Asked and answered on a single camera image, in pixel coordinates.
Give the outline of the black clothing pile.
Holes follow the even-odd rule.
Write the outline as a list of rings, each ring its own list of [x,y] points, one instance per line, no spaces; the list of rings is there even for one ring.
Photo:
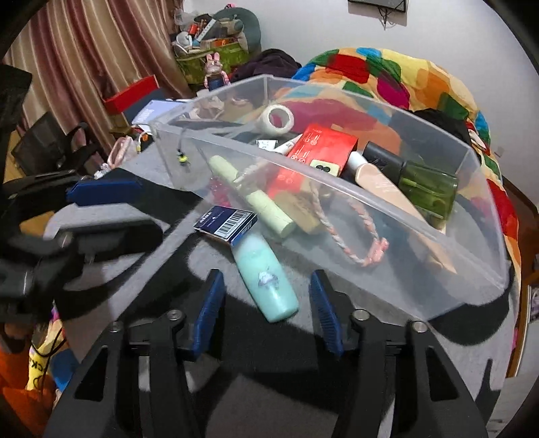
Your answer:
[[[445,132],[467,143],[467,145],[471,145],[470,133],[464,120],[454,119],[445,112],[433,108],[420,109],[419,111],[414,111],[413,114],[445,130]]]

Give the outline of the red flat box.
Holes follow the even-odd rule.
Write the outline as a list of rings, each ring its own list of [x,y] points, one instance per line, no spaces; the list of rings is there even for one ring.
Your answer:
[[[146,76],[112,97],[105,99],[103,105],[110,115],[120,114],[158,89],[159,84],[156,77],[154,75]]]

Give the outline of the white medical tape roll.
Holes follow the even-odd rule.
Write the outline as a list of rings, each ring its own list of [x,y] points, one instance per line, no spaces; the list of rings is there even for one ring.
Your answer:
[[[295,118],[287,107],[280,104],[269,105],[255,121],[256,129],[271,137],[281,137],[294,127]]]

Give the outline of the magenta hair scrunchie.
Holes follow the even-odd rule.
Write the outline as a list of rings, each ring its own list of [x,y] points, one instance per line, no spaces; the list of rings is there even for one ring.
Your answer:
[[[213,176],[209,180],[209,190],[213,195],[215,205],[230,207],[231,203],[228,198],[227,184],[223,183],[218,177]]]

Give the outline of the teal neck pillow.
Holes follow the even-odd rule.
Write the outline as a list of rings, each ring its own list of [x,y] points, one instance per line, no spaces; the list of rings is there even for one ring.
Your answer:
[[[227,7],[215,14],[213,18],[227,28],[240,47],[249,54],[261,51],[261,31],[258,17],[243,7]]]

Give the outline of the light blue notebook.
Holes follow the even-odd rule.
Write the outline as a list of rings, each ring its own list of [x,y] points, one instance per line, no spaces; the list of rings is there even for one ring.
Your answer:
[[[135,115],[131,124],[148,125],[152,120],[186,103],[184,99],[152,99]]]

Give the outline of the white green ointment tube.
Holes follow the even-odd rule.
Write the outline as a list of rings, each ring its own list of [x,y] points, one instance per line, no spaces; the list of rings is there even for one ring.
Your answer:
[[[280,155],[287,155],[291,149],[296,145],[296,143],[299,141],[299,139],[302,137],[302,135],[297,135],[291,139],[288,139],[286,142],[283,142],[281,144],[278,144],[278,142],[275,139],[257,139],[256,145],[258,148],[268,151],[268,152],[275,152]]]

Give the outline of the green glass bottle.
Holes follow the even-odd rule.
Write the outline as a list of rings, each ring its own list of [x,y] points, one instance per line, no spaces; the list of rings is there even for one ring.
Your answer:
[[[458,178],[442,170],[405,161],[399,174],[398,188],[431,226],[441,229],[452,212]]]

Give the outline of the dark purple clothing heap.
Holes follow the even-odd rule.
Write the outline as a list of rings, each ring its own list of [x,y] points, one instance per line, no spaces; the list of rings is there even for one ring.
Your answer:
[[[229,76],[229,80],[233,83],[260,75],[291,79],[301,67],[302,65],[299,62],[283,50],[267,49],[236,68]]]

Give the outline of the clear plastic storage bin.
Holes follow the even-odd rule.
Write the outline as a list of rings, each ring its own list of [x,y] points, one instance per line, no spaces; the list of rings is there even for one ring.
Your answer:
[[[255,127],[273,104],[287,107],[295,118],[281,137]],[[373,142],[404,161],[456,175],[458,192],[445,225],[423,224],[367,192],[347,163],[335,177],[256,145],[257,139],[281,144],[303,135],[312,123],[357,137],[355,152],[363,154]],[[173,186],[212,204],[208,184],[218,176],[208,161],[214,155],[239,171],[238,183],[252,183],[266,194],[281,168],[306,177],[307,192],[280,192],[271,199],[294,220],[295,230],[279,238],[258,218],[264,236],[408,314],[431,319],[463,304],[489,304],[512,282],[499,215],[476,152],[408,111],[328,84],[262,75],[191,100],[150,126]],[[255,213],[226,184],[231,206]],[[417,233],[437,243],[457,273],[439,265]]]

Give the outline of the long pale green tube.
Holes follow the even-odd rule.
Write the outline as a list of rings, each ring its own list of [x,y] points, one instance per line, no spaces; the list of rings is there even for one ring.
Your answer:
[[[208,164],[212,172],[224,179],[276,236],[285,238],[295,230],[294,220],[285,214],[265,192],[252,183],[236,181],[240,173],[229,161],[220,155],[214,155],[209,159]]]

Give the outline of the blue cigarette box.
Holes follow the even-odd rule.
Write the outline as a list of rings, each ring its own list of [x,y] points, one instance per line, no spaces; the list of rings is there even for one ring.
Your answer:
[[[234,247],[257,221],[258,215],[251,211],[214,205],[196,221],[194,229]]]

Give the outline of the black capped purple bottle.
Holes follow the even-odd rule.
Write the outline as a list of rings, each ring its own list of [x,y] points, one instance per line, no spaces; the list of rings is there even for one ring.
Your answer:
[[[368,142],[363,149],[363,158],[374,164],[392,183],[398,184],[405,161],[393,152]]]

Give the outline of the wall mounted black screen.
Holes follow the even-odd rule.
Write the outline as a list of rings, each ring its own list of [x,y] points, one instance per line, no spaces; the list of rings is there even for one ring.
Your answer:
[[[408,10],[408,0],[349,0],[349,3],[371,5],[399,13],[405,13]]]

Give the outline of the beige cream tube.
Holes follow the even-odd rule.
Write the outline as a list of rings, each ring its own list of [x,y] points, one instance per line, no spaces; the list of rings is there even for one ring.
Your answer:
[[[423,216],[417,211],[412,202],[408,200],[404,193],[401,192],[394,183],[392,183],[376,165],[366,161],[363,154],[360,152],[351,152],[347,168],[354,174],[354,181],[357,185],[371,192],[373,195],[383,199],[401,211],[420,220],[423,224],[427,224]],[[418,239],[430,250],[430,255],[441,265],[445,270],[452,274],[457,273],[452,261],[445,254],[444,250],[435,242],[432,242],[421,233],[417,233]]]

